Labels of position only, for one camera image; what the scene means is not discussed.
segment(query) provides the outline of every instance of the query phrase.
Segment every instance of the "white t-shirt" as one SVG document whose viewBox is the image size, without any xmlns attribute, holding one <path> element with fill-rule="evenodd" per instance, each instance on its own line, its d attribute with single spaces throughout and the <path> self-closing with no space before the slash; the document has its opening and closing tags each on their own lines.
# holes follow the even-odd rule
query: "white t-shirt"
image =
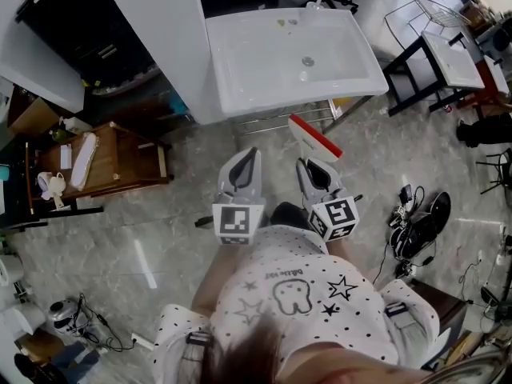
<svg viewBox="0 0 512 384">
<path fill-rule="evenodd" d="M 316 342 L 404 365 L 385 315 L 386 305 L 394 302 L 404 302 L 424 329 L 426 358 L 438 336 L 439 319 L 404 282 L 394 280 L 377 292 L 351 263 L 330 256 L 315 232 L 262 228 L 222 288 L 211 319 L 181 306 L 165 307 L 155 342 L 154 378 L 157 384 L 177 382 L 190 332 L 209 329 L 226 349 L 243 340 L 262 314 L 271 315 L 282 332 L 278 370 L 293 352 Z"/>
</svg>

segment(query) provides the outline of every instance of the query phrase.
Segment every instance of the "small white sink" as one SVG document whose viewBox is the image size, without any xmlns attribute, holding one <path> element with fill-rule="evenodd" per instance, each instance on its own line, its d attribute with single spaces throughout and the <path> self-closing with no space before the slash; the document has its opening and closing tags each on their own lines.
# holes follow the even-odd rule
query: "small white sink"
<svg viewBox="0 0 512 384">
<path fill-rule="evenodd" d="M 422 36 L 430 48 L 442 75 L 449 86 L 485 88 L 471 54 L 460 44 L 438 34 L 423 31 Z"/>
<path fill-rule="evenodd" d="M 227 117 L 388 90 L 348 10 L 259 10 L 208 18 L 215 77 Z"/>
</svg>

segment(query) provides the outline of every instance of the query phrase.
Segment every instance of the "cartoon tooth print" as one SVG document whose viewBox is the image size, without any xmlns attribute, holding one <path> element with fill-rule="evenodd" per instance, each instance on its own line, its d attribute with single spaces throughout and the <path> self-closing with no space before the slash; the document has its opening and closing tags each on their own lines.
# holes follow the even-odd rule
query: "cartoon tooth print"
<svg viewBox="0 0 512 384">
<path fill-rule="evenodd" d="M 283 314 L 309 313 L 313 308 L 310 301 L 310 285 L 300 278 L 283 280 L 274 286 L 273 295 Z"/>
</svg>

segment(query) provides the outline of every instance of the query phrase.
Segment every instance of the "gray tile floor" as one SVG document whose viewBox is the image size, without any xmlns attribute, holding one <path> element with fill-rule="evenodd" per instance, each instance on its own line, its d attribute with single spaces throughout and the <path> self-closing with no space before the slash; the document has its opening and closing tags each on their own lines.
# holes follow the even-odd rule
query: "gray tile floor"
<svg viewBox="0 0 512 384">
<path fill-rule="evenodd" d="M 376 52 L 391 58 L 400 52 L 382 17 L 408 1 L 360 0 L 356 19 Z M 429 114 L 428 102 L 422 102 L 389 118 L 388 106 L 386 96 L 374 98 L 330 136 L 344 151 L 336 164 L 343 183 L 352 194 L 364 195 L 358 205 L 361 223 L 347 242 L 354 260 L 369 278 L 377 274 L 386 220 L 404 184 L 424 186 L 427 196 L 446 190 L 453 204 L 450 221 L 438 238 L 434 262 L 421 268 L 418 277 L 460 296 L 458 278 L 482 250 L 484 261 L 470 270 L 464 291 L 478 302 L 478 287 L 488 279 L 498 252 L 499 223 L 508 224 L 510 213 L 502 189 L 480 196 L 493 173 L 474 163 L 505 146 L 468 149 L 457 141 L 456 124 L 460 118 L 474 121 L 472 111 Z M 190 304 L 216 251 L 212 233 L 196 230 L 194 221 L 209 214 L 218 170 L 237 147 L 227 122 L 175 131 L 166 139 L 174 146 L 169 159 L 176 174 L 168 186 L 84 200 L 84 205 L 102 203 L 105 213 L 51 220 L 48 227 L 12 237 L 26 281 L 34 288 L 33 299 L 43 309 L 83 292 L 128 343 L 133 331 L 149 340 L 155 337 L 156 317 L 165 304 Z M 242 148 L 257 146 L 263 152 L 268 210 L 282 201 L 300 204 L 294 172 L 299 149 L 288 130 L 248 135 L 239 142 Z M 395 265 L 388 253 L 379 285 L 392 278 Z M 493 270 L 490 286 L 495 291 L 505 269 Z M 479 328 L 480 310 L 472 308 L 468 325 L 474 329 Z M 149 352 L 140 347 L 110 352 L 87 381 L 152 382 Z"/>
</svg>

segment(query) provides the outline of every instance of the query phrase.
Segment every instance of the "star print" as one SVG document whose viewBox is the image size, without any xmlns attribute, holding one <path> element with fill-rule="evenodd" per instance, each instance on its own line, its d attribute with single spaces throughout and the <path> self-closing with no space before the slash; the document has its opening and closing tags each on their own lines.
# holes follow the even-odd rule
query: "star print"
<svg viewBox="0 0 512 384">
<path fill-rule="evenodd" d="M 330 290 L 332 292 L 330 293 L 330 298 L 333 298 L 335 296 L 343 296 L 343 298 L 347 301 L 349 301 L 349 291 L 352 289 L 355 289 L 357 286 L 347 285 L 346 284 L 346 277 L 343 276 L 342 280 L 340 280 L 339 283 L 333 283 L 333 282 L 327 282 L 330 286 Z"/>
<path fill-rule="evenodd" d="M 256 304 L 249 304 L 243 298 L 240 298 L 239 300 L 243 304 L 243 309 L 239 311 L 234 311 L 233 314 L 238 314 L 239 316 L 245 317 L 245 324 L 250 326 L 250 324 L 255 318 L 258 318 L 262 315 L 261 307 L 263 304 L 263 300 L 260 300 Z"/>
<path fill-rule="evenodd" d="M 332 316 L 334 313 L 339 313 L 338 310 L 335 310 L 334 307 L 336 304 L 333 304 L 332 306 L 327 307 L 325 304 L 322 304 L 324 306 L 324 311 L 322 313 L 327 313 L 329 316 Z"/>
<path fill-rule="evenodd" d="M 242 286 L 243 289 L 247 289 L 247 291 L 256 290 L 256 282 L 245 282 L 245 285 Z"/>
</svg>

